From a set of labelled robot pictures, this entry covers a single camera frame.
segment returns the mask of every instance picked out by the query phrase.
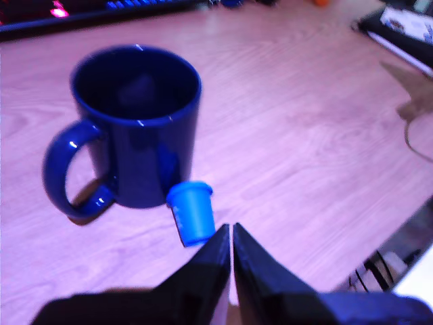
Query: desk surface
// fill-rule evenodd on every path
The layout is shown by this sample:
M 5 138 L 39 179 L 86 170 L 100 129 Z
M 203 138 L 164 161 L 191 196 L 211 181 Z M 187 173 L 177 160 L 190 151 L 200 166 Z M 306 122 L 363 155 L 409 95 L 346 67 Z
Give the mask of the desk surface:
M 166 207 L 115 205 L 80 227 L 43 191 L 44 151 L 77 118 L 70 71 L 119 43 L 167 48 L 201 74 L 193 178 L 212 184 L 217 226 L 239 221 L 317 290 L 341 283 L 433 194 L 432 165 L 406 147 L 396 113 L 409 95 L 380 61 L 411 68 L 349 28 L 378 5 L 249 3 L 0 44 L 2 324 L 72 293 L 151 288 L 197 250 L 182 247 Z M 411 127 L 422 152 L 431 123 Z M 83 150 L 70 195 L 92 177 Z

